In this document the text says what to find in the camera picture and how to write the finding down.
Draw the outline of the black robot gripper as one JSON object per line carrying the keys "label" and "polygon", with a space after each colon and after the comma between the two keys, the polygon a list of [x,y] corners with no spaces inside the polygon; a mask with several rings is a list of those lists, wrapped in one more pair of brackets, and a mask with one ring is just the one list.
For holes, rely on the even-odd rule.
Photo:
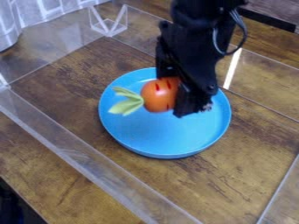
{"label": "black robot gripper", "polygon": [[215,67],[231,54],[235,28],[243,29],[237,8],[247,0],[172,0],[170,21],[158,23],[156,78],[181,77],[172,114],[181,118],[209,111],[219,89]]}

